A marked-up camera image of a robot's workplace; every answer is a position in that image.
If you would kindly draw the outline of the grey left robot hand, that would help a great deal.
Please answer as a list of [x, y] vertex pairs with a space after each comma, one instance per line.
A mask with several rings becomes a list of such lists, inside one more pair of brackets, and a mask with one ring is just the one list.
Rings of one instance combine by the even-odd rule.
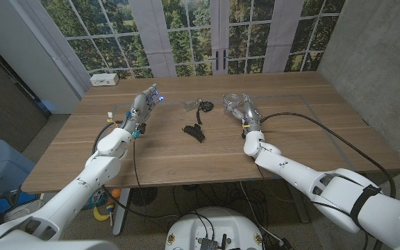
[[120, 128], [132, 135], [135, 135], [137, 132], [139, 134], [145, 133], [146, 121], [150, 118], [151, 111], [163, 99], [163, 96], [158, 96], [157, 84], [154, 83], [134, 98], [128, 116]]

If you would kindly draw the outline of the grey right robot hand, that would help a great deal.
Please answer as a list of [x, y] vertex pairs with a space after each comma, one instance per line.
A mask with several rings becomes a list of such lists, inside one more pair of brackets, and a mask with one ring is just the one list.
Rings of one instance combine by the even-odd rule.
[[232, 116], [239, 119], [242, 122], [242, 129], [246, 135], [252, 131], [261, 131], [261, 115], [258, 109], [253, 104], [248, 94], [242, 94], [244, 101], [244, 111], [240, 111], [236, 105], [228, 104], [226, 107], [227, 111], [230, 111]]

